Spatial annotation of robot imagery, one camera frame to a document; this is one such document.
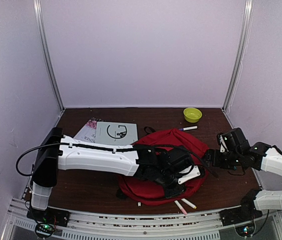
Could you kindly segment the red backpack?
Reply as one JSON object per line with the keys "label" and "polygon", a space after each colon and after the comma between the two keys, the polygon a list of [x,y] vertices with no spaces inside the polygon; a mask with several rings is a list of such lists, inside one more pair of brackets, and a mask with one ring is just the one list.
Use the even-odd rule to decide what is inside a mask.
{"label": "red backpack", "polygon": [[135,142],[134,145],[148,145],[166,150],[170,150],[173,147],[184,147],[193,158],[193,165],[198,166],[201,176],[184,183],[186,190],[179,196],[165,198],[163,188],[160,185],[149,180],[140,179],[140,170],[138,170],[136,176],[119,175],[118,184],[120,189],[117,192],[118,198],[129,197],[148,206],[159,206],[191,197],[198,191],[208,176],[208,172],[200,160],[209,148],[205,143],[186,132],[176,128],[156,131],[144,136]]}

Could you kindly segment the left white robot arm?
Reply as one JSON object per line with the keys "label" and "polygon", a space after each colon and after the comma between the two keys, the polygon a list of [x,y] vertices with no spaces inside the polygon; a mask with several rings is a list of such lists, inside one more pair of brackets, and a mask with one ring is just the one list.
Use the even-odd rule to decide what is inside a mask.
{"label": "left white robot arm", "polygon": [[48,201],[57,184],[58,170],[91,170],[116,173],[162,186],[165,198],[182,194],[185,183],[200,173],[184,147],[170,150],[150,145],[87,143],[64,135],[54,127],[38,149],[32,168],[30,205],[42,222],[53,217]]}

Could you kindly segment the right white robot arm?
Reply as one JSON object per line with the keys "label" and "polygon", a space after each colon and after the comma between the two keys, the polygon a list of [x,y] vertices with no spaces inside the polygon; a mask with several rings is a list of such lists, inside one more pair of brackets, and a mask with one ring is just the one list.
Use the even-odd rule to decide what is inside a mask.
{"label": "right white robot arm", "polygon": [[[268,175],[282,178],[282,150],[276,145],[257,142],[250,145],[243,131],[234,128],[227,133],[217,135],[218,149],[206,151],[203,160],[216,168],[243,171],[251,168]],[[234,210],[224,211],[224,215],[233,214],[240,220],[247,221],[262,215],[264,210],[282,211],[282,188],[250,190],[241,200],[241,205]]]}

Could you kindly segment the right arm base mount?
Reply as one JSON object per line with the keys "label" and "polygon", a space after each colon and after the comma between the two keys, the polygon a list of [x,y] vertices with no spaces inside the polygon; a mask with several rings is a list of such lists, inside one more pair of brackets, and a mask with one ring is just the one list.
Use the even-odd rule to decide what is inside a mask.
{"label": "right arm base mount", "polygon": [[257,235],[264,228],[270,213],[268,210],[263,224],[257,229],[255,219],[262,217],[263,212],[256,210],[254,200],[256,200],[257,194],[261,191],[260,188],[252,189],[241,199],[241,206],[220,211],[219,214],[223,226],[237,225],[250,221],[251,223],[245,226],[241,225],[235,227],[236,233],[245,239]]}

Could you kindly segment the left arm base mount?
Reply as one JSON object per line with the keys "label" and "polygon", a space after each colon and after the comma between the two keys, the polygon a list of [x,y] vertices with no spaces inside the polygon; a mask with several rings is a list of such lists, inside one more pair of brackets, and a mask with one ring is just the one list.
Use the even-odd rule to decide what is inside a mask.
{"label": "left arm base mount", "polygon": [[36,236],[46,239],[55,233],[56,227],[67,227],[70,212],[49,207],[45,211],[29,208],[26,216],[35,221]]}

